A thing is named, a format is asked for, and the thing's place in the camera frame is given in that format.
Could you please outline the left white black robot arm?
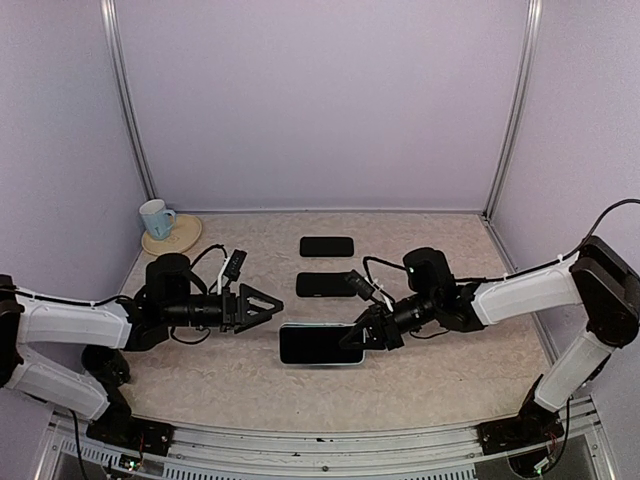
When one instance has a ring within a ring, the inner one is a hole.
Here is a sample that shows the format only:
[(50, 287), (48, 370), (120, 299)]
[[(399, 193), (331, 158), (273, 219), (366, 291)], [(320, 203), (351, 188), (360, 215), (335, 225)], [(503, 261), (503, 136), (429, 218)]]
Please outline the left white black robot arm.
[(140, 424), (120, 392), (130, 380), (123, 352), (149, 351), (177, 327), (239, 334), (283, 310), (281, 300), (246, 284), (232, 291), (245, 258), (234, 251), (210, 291), (187, 256), (163, 254), (147, 265), (135, 296), (92, 302), (47, 297), (2, 276), (2, 387), (99, 421), (118, 444), (133, 443)]

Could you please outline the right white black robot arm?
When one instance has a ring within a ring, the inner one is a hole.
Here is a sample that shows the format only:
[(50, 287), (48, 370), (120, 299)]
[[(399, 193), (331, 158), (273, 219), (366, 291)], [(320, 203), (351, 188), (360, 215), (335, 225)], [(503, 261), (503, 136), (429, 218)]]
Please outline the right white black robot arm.
[(455, 279), (445, 254), (430, 247), (403, 258), (411, 296), (370, 305), (340, 340), (343, 349), (394, 350), (403, 334), (435, 321), (472, 333), (504, 320), (567, 306), (583, 308), (582, 332), (541, 376), (532, 403), (513, 419), (511, 433), (535, 442), (559, 410), (617, 349), (639, 334), (639, 275), (606, 242), (588, 237), (577, 251), (499, 279)]

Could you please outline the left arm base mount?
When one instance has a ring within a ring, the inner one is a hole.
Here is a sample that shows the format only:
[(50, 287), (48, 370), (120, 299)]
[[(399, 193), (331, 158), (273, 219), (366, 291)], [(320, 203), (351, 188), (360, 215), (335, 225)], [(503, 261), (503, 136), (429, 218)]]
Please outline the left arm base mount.
[(169, 423), (132, 415), (131, 407), (118, 389), (107, 392), (108, 406), (86, 429), (88, 438), (105, 444), (166, 457), (175, 427)]

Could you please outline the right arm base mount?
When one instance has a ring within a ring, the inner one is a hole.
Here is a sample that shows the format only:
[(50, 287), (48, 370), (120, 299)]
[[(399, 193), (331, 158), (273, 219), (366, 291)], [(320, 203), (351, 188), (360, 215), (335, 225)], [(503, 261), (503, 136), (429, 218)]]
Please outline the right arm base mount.
[(539, 376), (515, 416), (482, 422), (477, 426), (479, 442), (484, 455), (492, 455), (559, 438), (565, 430), (557, 411), (551, 412), (534, 401)]

